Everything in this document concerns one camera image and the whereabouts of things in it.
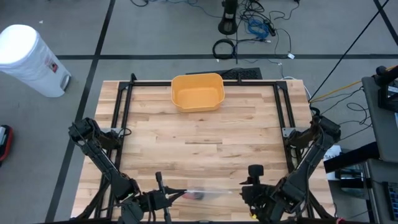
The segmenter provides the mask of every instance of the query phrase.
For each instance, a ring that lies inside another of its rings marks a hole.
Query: yellow bowl
[[[224,82],[217,73],[179,75],[172,80],[172,101],[183,113],[217,110],[224,97]]]

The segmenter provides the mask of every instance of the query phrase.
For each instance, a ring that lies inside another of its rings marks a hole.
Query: concrete floor
[[[111,7],[108,11],[110,3],[114,2],[113,10]],[[266,12],[289,12],[295,7],[293,0],[260,2]],[[219,2],[200,0],[199,5],[212,15],[221,15]],[[398,1],[391,1],[385,10],[395,30],[398,30],[397,9]],[[106,30],[103,24],[107,12],[111,17]],[[279,60],[284,75],[304,80],[313,93],[376,12],[373,0],[302,0],[291,20],[274,23],[290,33],[292,53],[297,55],[294,60]],[[11,24],[27,24],[37,29],[73,75],[66,94],[51,99],[0,74],[0,124],[8,124],[15,130],[12,152],[0,168],[2,222],[45,221],[68,144],[67,128],[79,116],[94,116],[103,80],[128,80],[132,72],[140,80],[170,80],[188,72],[233,67],[259,67],[264,79],[281,78],[280,68],[264,59],[255,63],[240,60],[238,65],[234,60],[209,59],[213,44],[224,38],[217,31],[218,23],[219,19],[185,3],[159,1],[138,8],[128,0],[0,0],[0,30]],[[239,39],[251,38],[242,27],[238,34]],[[276,38],[269,39],[272,43],[239,45],[239,53],[273,55]],[[281,32],[277,53],[286,54],[288,46],[287,36]],[[119,58],[130,55],[134,60],[98,60],[100,54],[118,55]],[[351,59],[342,61],[318,96],[370,76],[380,65],[397,64],[397,43],[381,16],[369,26],[349,54]],[[197,59],[187,60],[186,55],[194,55]],[[90,93],[85,104],[84,89]],[[314,106],[323,111],[335,102],[333,99]],[[362,119],[361,112],[346,108],[349,102],[366,107],[363,93],[356,93],[326,115],[337,123]],[[79,107],[84,113],[76,116]],[[361,128],[355,123],[346,124],[342,127],[343,136]],[[368,129],[339,144],[354,149],[371,141],[374,135],[372,129]],[[82,162],[83,154],[74,150],[55,220],[70,217]],[[331,189],[338,216],[348,218],[366,211],[364,200],[348,197],[336,184],[332,184]],[[355,220],[367,220],[367,215]]]

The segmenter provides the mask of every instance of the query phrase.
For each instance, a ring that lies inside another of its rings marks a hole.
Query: red object
[[[8,156],[11,148],[11,142],[12,142],[12,128],[8,125],[2,125],[6,129],[4,135],[6,136],[4,142],[0,146],[0,162],[5,160],[5,158]]]

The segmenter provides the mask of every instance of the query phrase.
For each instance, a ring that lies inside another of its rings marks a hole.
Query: black metal frame
[[[170,86],[171,81],[159,81],[159,82],[135,82],[137,79],[134,74],[131,75],[131,80],[129,82],[120,82],[118,86],[118,94],[116,97],[116,103],[114,107],[114,113],[113,113],[113,118],[112,118],[112,128],[116,127],[116,123],[118,121],[118,114],[119,114],[119,108],[121,104],[121,98],[123,91],[127,89],[127,95],[126,95],[126,102],[124,105],[124,111],[123,111],[123,118],[122,118],[122,128],[126,128],[127,125],[127,117],[128,117],[128,112],[129,112],[129,105],[131,101],[131,95],[132,95],[132,89],[134,86]],[[285,126],[285,120],[284,120],[284,114],[282,110],[282,105],[280,101],[280,95],[279,95],[279,89],[282,90],[284,94],[284,101],[286,105],[286,111],[287,111],[287,116],[289,118],[289,125],[291,128],[295,128],[295,122],[294,122],[294,116],[293,116],[293,111],[292,111],[292,105],[290,104],[290,98],[289,98],[289,91],[287,88],[287,83],[286,81],[242,81],[242,80],[225,80],[224,81],[224,86],[271,86],[274,91],[275,95],[275,103],[276,103],[276,108],[277,108],[277,113],[278,113],[278,119],[279,119],[279,125],[280,125],[280,131],[281,135],[283,136],[283,130],[282,128],[286,128]],[[122,146],[117,149],[116,152],[116,159],[115,159],[115,166],[116,168],[120,168],[120,163],[121,163],[121,154],[123,150],[123,141],[124,138],[122,138]],[[286,157],[286,163],[287,163],[287,168],[289,172],[292,172],[295,169],[294,163],[293,163],[293,157],[292,157],[292,152],[290,149],[287,148],[287,146],[284,144],[284,151],[285,151],[285,157]],[[110,158],[112,155],[111,151],[107,152],[107,156]],[[300,162],[301,158],[301,153],[299,151],[295,151],[295,155],[297,156],[297,162]],[[101,183],[100,186],[103,186],[106,183],[106,179],[104,176],[101,177]],[[309,200],[311,203],[308,204],[307,206],[307,213],[308,217],[314,218],[314,213],[312,207],[314,206],[315,210],[319,213],[321,218],[329,218],[332,217],[327,212],[325,209],[320,206],[320,204],[317,202],[316,198],[310,193],[309,195]],[[112,213],[113,213],[113,204],[114,204],[115,198],[112,195],[109,197],[109,202],[108,202],[108,209],[106,212],[106,220],[111,220],[112,219]],[[99,203],[97,204],[96,211],[95,211],[95,219],[100,218],[101,212],[100,210],[102,209],[102,204],[103,204],[103,196],[100,198]],[[178,223],[198,223],[198,222],[178,222]],[[209,223],[233,223],[233,224],[249,224],[252,222],[209,222]]]

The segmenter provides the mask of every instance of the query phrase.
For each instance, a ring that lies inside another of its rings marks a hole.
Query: trash can lid
[[[0,66],[11,65],[29,55],[38,33],[26,25],[11,25],[0,33]]]

